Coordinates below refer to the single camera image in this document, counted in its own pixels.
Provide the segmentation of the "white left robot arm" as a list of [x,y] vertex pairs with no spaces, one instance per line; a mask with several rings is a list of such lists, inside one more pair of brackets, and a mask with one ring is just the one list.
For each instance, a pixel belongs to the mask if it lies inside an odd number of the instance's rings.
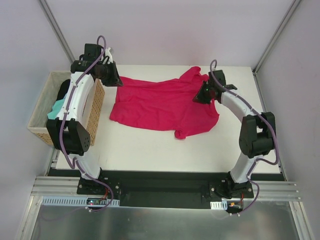
[[69,167],[78,168],[82,178],[90,180],[89,190],[99,195],[105,191],[106,183],[99,178],[101,168],[89,153],[93,138],[84,126],[85,107],[97,81],[106,87],[123,86],[111,48],[87,43],[84,53],[70,66],[63,105],[54,119],[47,120],[46,128],[54,147],[63,153]]

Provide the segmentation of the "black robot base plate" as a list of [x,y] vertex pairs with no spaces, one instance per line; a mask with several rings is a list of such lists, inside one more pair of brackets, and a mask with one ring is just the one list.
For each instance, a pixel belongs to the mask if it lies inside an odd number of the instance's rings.
[[79,179],[78,195],[107,195],[122,207],[209,209],[222,199],[253,199],[248,181],[232,183],[228,173],[102,170],[96,183]]

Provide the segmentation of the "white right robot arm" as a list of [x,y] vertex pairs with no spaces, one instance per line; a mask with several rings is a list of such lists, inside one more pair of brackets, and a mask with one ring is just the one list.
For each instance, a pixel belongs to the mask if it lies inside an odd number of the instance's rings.
[[279,150],[276,137],[275,116],[271,112],[259,113],[241,95],[233,84],[226,84],[222,70],[209,72],[193,101],[210,104],[218,101],[227,107],[240,121],[238,139],[240,156],[228,173],[229,182],[225,192],[230,197],[237,197],[243,191],[243,183],[249,181],[258,162],[269,165],[279,164]]

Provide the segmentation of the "pink t shirt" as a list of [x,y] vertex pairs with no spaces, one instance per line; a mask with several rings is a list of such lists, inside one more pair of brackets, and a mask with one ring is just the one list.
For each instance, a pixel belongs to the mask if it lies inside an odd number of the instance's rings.
[[161,82],[123,76],[123,86],[117,88],[109,118],[129,127],[173,131],[179,140],[209,132],[220,117],[215,104],[193,101],[208,79],[199,66]]

